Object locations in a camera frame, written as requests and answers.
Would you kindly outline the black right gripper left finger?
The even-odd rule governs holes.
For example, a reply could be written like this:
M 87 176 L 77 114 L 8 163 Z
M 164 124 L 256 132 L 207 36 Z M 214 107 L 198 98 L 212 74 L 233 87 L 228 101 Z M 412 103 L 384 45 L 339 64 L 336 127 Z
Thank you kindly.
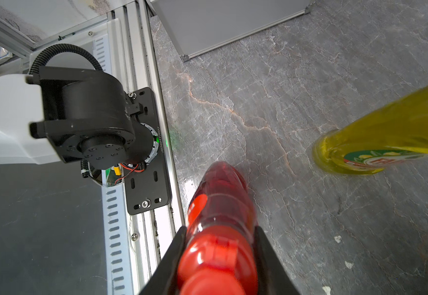
M 181 226 L 155 273 L 140 295 L 178 295 L 177 269 L 185 249 L 187 227 Z

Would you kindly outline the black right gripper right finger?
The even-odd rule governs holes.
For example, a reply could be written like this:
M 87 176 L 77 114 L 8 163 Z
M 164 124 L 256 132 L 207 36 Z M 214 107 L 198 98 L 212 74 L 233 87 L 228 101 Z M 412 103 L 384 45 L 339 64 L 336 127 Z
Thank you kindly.
M 259 295 L 300 295 L 260 226 L 254 230 L 253 251 Z

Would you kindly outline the red soap bottle red cap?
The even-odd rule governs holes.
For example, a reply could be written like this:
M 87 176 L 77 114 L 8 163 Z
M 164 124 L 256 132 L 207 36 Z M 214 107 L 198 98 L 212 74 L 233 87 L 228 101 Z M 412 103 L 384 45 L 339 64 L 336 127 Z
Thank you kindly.
M 180 294 L 257 294 L 257 224 L 241 174 L 227 162 L 213 163 L 189 204 L 186 249 L 177 269 Z

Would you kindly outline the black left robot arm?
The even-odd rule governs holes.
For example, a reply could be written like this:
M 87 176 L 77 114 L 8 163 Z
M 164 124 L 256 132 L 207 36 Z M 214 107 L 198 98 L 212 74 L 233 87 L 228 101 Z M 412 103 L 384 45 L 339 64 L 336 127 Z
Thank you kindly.
M 85 49 L 44 49 L 27 74 L 0 76 L 0 165 L 81 163 L 84 178 L 141 173 L 159 151 L 152 91 L 126 92 Z

